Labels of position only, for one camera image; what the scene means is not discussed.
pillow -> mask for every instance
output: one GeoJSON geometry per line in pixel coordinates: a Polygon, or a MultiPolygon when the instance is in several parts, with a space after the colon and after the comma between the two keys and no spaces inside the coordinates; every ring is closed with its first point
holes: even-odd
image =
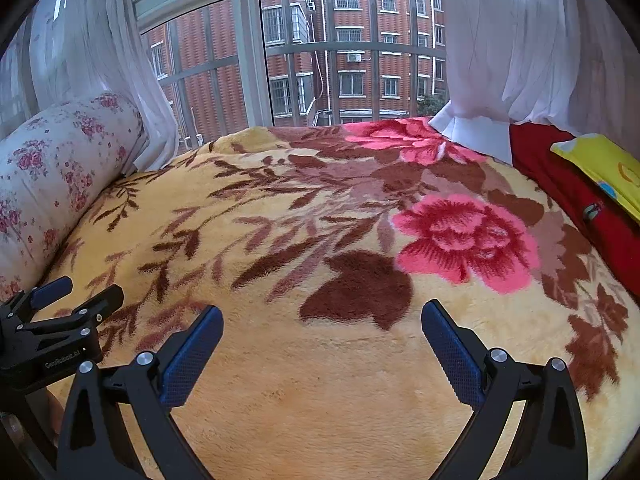
{"type": "Polygon", "coordinates": [[[105,92],[47,108],[0,140],[0,301],[36,285],[142,133],[137,108],[105,92]]]}
{"type": "Polygon", "coordinates": [[[587,134],[551,145],[640,222],[640,162],[607,137],[587,134]]]}

floral blanket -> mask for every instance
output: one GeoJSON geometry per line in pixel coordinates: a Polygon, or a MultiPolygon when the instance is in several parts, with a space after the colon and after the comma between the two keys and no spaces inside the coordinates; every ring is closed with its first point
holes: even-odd
{"type": "Polygon", "coordinates": [[[489,348],[568,363],[590,478],[640,426],[632,298],[531,180],[427,120],[249,128],[116,182],[48,279],[64,274],[59,314],[125,291],[101,327],[107,365],[222,309],[222,342],[174,410],[218,479],[428,478],[470,416],[420,330],[432,298],[489,348]]]}

bed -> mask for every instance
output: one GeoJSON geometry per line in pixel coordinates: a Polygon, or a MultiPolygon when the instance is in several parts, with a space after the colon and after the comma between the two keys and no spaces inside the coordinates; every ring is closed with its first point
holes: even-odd
{"type": "MultiPolygon", "coordinates": [[[[428,478],[470,416],[420,330],[432,298],[489,348],[568,363],[591,479],[640,426],[634,299],[535,182],[424,119],[249,128],[119,180],[46,281],[63,275],[57,315],[124,289],[105,365],[220,307],[225,335],[173,411],[218,479],[428,478]]],[[[69,386],[52,391],[64,402],[69,386]]]]}

tree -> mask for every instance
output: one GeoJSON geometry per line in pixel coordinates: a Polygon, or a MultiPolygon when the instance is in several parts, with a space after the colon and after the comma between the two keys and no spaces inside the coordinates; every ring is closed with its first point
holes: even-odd
{"type": "Polygon", "coordinates": [[[433,117],[446,104],[440,94],[425,95],[422,101],[418,101],[418,117],[433,117]]]}

building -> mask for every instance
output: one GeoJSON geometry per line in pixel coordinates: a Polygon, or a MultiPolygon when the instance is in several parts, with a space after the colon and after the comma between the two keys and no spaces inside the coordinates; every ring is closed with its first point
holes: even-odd
{"type": "MultiPolygon", "coordinates": [[[[300,125],[336,122],[332,102],[338,103],[343,123],[371,120],[375,84],[380,85],[380,118],[410,114],[412,55],[394,50],[399,45],[409,45],[412,39],[411,0],[260,0],[260,5],[270,86],[270,96],[265,98],[271,101],[277,126],[293,126],[296,121],[300,125]],[[283,12],[283,3],[289,7],[290,16],[283,12]],[[377,38],[372,34],[376,28],[377,38]],[[295,54],[278,52],[286,45],[332,41],[345,42],[346,48],[335,50],[333,55],[312,49],[295,54]],[[389,50],[374,52],[366,44],[357,48],[347,45],[377,41],[388,43],[389,50]],[[376,57],[380,80],[373,82],[372,64],[376,57]],[[289,77],[293,71],[295,78],[289,77]],[[291,87],[292,82],[297,82],[297,89],[291,87]],[[335,102],[334,89],[338,92],[335,102]],[[297,118],[292,108],[295,99],[297,118]]],[[[417,46],[443,51],[446,37],[442,0],[415,0],[415,12],[417,46]]],[[[143,41],[172,104],[184,139],[183,149],[247,126],[230,0],[179,16],[149,31],[143,41]]],[[[444,94],[444,57],[417,58],[414,84],[418,100],[428,94],[444,94]]]]}

